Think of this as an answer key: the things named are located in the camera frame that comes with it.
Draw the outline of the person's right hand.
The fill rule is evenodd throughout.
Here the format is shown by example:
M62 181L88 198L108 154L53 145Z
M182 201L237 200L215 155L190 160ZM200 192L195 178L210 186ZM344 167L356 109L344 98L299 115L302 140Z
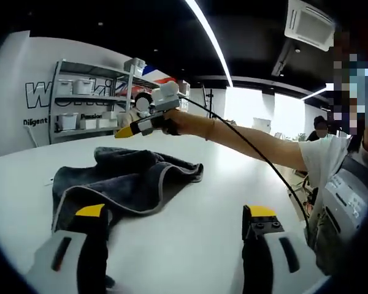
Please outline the person's right hand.
M172 109L163 113L163 126L161 130L166 135L186 135L188 133L188 126L186 122L186 113Z

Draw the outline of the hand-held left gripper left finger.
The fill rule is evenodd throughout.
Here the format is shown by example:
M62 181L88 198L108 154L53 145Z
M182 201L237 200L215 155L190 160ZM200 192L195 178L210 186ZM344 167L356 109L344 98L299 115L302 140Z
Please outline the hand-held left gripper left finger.
M78 210L36 251L28 283L37 293L105 293L108 226L104 204Z

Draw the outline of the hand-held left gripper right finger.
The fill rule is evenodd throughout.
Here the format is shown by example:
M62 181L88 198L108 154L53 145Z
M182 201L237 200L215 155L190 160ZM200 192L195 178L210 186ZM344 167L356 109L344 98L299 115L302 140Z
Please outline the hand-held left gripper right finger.
M321 279L313 251L270 208L243 207L242 241L244 293L305 293Z

